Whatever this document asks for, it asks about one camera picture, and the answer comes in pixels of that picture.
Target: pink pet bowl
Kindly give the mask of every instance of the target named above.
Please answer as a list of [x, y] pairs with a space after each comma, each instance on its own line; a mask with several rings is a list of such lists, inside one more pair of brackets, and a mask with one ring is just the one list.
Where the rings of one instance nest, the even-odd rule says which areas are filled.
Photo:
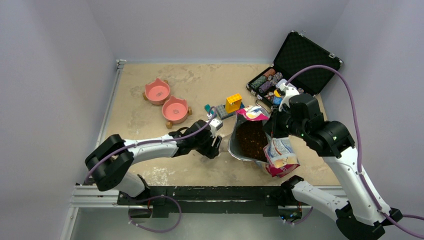
[[162, 115], [168, 122], [166, 127], [171, 129], [173, 124], [179, 124], [192, 114], [192, 108], [187, 105], [184, 99], [171, 96], [162, 106]]
[[145, 85], [145, 90], [143, 92], [144, 100], [148, 100], [153, 105], [162, 105], [167, 99], [170, 98], [171, 89], [168, 85], [167, 80], [156, 80], [152, 83]]

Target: cable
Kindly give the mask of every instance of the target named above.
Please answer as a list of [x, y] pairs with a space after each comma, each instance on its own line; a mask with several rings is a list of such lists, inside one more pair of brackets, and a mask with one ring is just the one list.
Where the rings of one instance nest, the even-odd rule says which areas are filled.
[[[334, 74], [336, 74], [343, 81], [344, 86], [346, 87], [347, 94], [349, 95], [350, 104], [351, 104], [351, 107], [352, 107], [353, 123], [354, 123], [354, 126], [355, 126], [355, 132], [356, 132], [356, 138], [357, 138], [357, 151], [358, 151], [357, 168], [358, 168], [358, 173], [362, 173], [362, 142], [361, 142], [361, 135], [359, 133], [359, 127], [358, 127], [357, 111], [356, 111], [356, 108], [355, 108], [355, 102], [354, 102], [354, 97], [352, 95], [351, 88], [349, 87], [348, 82], [345, 80], [345, 78], [342, 76], [342, 74], [340, 72], [338, 72], [337, 70], [329, 67], [329, 66], [325, 66], [325, 65], [312, 65], [312, 66], [305, 67], [304, 69], [298, 71], [296, 74], [294, 74], [293, 76], [291, 76], [290, 79], [285, 83], [285, 85], [287, 86], [297, 76], [299, 76], [300, 74], [302, 74], [302, 73], [304, 73], [304, 72], [306, 72], [308, 70], [311, 70], [311, 69], [326, 69], [326, 70], [329, 70], [329, 71], [333, 72]], [[369, 196], [371, 197], [372, 201], [377, 206], [377, 209], [379, 211], [381, 211], [383, 208], [380, 205], [379, 201], [377, 200], [376, 196], [373, 194], [373, 191], [370, 189], [370, 186], [368, 185], [368, 183], [367, 183], [364, 175], [359, 174], [359, 178], [360, 178], [363, 186], [365, 187], [366, 191], [368, 192]], [[415, 232], [412, 232], [412, 231], [404, 228], [403, 226], [401, 226], [396, 221], [394, 221], [386, 213], [382, 212], [382, 214], [393, 225], [395, 225], [396, 227], [398, 227], [399, 229], [401, 229], [405, 233], [407, 233], [409, 235], [412, 235], [414, 237], [420, 238], [420, 239], [424, 239], [424, 235], [418, 234], [418, 233], [415, 233]], [[423, 220], [424, 219], [424, 217], [415, 216], [415, 215], [408, 215], [408, 216], [410, 218], [413, 216], [413, 218], [420, 219], [420, 220]]]
[[299, 221], [297, 221], [297, 222], [294, 222], [293, 224], [294, 225], [298, 225], [298, 224], [301, 224], [303, 221], [305, 221], [308, 217], [309, 217], [309, 215], [311, 215], [311, 213], [312, 213], [312, 210], [314, 209], [314, 207], [313, 206], [311, 206], [310, 207], [310, 210], [307, 212], [307, 214], [304, 216], [304, 217], [302, 217], [302, 219], [300, 219]]
[[176, 223], [173, 226], [171, 226], [170, 228], [167, 228], [167, 229], [163, 229], [163, 230], [157, 230], [157, 229], [152, 229], [152, 228], [148, 228], [148, 227], [142, 226], [142, 225], [140, 225], [138, 223], [135, 223], [133, 221], [133, 219], [131, 218], [131, 215], [130, 215], [130, 211], [129, 210], [128, 210], [128, 219], [129, 219], [128, 224], [133, 224], [136, 227], [139, 227], [141, 229], [144, 229], [144, 230], [147, 230], [147, 231], [153, 232], [153, 233], [167, 233], [167, 232], [172, 231], [173, 229], [175, 229], [178, 226], [178, 224], [180, 224], [181, 218], [183, 217], [183, 211], [181, 210], [180, 204], [178, 204], [178, 202], [175, 199], [173, 199], [172, 197], [165, 196], [165, 195], [152, 196], [152, 197], [149, 197], [149, 198], [146, 198], [146, 199], [143, 199], [143, 200], [136, 200], [134, 202], [136, 202], [136, 203], [143, 203], [143, 202], [146, 202], [146, 201], [150, 201], [150, 200], [154, 200], [154, 199], [161, 199], [161, 198], [165, 198], [165, 199], [169, 199], [169, 200], [173, 201], [175, 203], [175, 205], [178, 207], [178, 212], [179, 212], [179, 214], [178, 214], [178, 220], [176, 221]]
[[419, 219], [424, 221], [424, 216], [417, 216], [417, 215], [411, 215], [411, 214], [404, 214], [404, 218], [410, 218], [410, 219]]
[[91, 169], [90, 171], [88, 171], [87, 176], [85, 176], [85, 182], [88, 183], [89, 182], [89, 178], [90, 176], [96, 171], [96, 169], [102, 164], [104, 163], [106, 160], [108, 160], [109, 158], [111, 158], [114, 155], [119, 154], [120, 152], [136, 147], [136, 146], [140, 146], [140, 145], [144, 145], [144, 144], [156, 144], [156, 143], [167, 143], [167, 142], [173, 142], [173, 141], [180, 141], [180, 140], [184, 140], [184, 139], [188, 139], [193, 137], [194, 135], [200, 133], [201, 131], [203, 131], [207, 126], [209, 126], [209, 124], [212, 122], [212, 120], [217, 116], [217, 108], [215, 106], [210, 107], [209, 109], [209, 113], [211, 113], [212, 108], [215, 108], [215, 112], [213, 113], [212, 117], [209, 119], [209, 121], [203, 125], [201, 128], [199, 128], [197, 131], [192, 132], [186, 136], [182, 136], [182, 137], [177, 137], [177, 138], [171, 138], [171, 139], [155, 139], [155, 140], [146, 140], [146, 141], [140, 141], [137, 144], [133, 143], [127, 146], [123, 146], [113, 152], [111, 152], [109, 155], [105, 156], [104, 158], [102, 158], [98, 163], [96, 163]]

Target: table surface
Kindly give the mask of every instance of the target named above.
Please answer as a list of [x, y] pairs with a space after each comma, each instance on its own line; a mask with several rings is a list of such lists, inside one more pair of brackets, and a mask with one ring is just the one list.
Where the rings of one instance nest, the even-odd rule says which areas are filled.
[[[156, 78], [168, 80], [171, 94], [186, 99], [193, 114], [172, 130], [189, 127], [199, 119], [207, 120], [204, 106], [225, 104], [226, 97], [240, 93], [245, 106], [254, 105], [255, 97], [246, 84], [267, 64], [126, 64], [115, 92], [106, 136], [120, 134], [123, 139], [142, 140], [170, 132], [162, 116], [162, 106], [143, 99], [145, 84]], [[322, 101], [318, 99], [321, 111]], [[223, 121], [221, 136], [232, 133], [235, 116]], [[196, 151], [174, 158], [155, 158], [131, 166], [152, 186], [277, 186], [293, 175], [316, 186], [340, 185], [336, 176], [305, 142], [291, 136], [291, 144], [300, 166], [285, 177], [271, 177], [253, 162], [233, 158], [228, 152], [208, 159]]]

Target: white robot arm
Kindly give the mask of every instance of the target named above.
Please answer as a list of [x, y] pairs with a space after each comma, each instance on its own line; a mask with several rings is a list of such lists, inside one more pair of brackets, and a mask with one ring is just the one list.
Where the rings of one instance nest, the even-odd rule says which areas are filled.
[[[389, 225], [382, 215], [386, 213], [399, 221], [402, 214], [381, 198], [362, 167], [358, 170], [358, 151], [346, 126], [338, 121], [324, 121], [318, 101], [296, 88], [281, 85], [283, 97], [264, 130], [281, 138], [288, 135], [305, 140], [306, 145], [316, 151], [328, 164], [339, 180], [347, 199], [330, 195], [295, 176], [286, 185], [288, 200], [306, 203], [336, 221], [348, 239], [378, 239], [384, 234], [383, 226]], [[369, 188], [382, 206], [379, 210], [367, 192], [360, 175], [365, 177]]]

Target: lego brick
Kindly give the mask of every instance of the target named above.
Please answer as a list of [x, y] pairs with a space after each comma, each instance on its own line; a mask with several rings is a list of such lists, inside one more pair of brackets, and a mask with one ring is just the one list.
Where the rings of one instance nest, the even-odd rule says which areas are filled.
[[206, 105], [204, 106], [204, 109], [206, 110], [206, 112], [207, 112], [207, 113], [209, 113], [209, 110], [211, 109], [211, 105], [206, 104]]
[[218, 116], [221, 120], [227, 119], [227, 118], [233, 116], [234, 114], [236, 114], [235, 111], [228, 113], [225, 110], [225, 106], [223, 104], [216, 106], [216, 109], [217, 109]]
[[240, 108], [242, 103], [242, 96], [237, 93], [226, 98], [225, 110], [227, 113], [232, 113]]

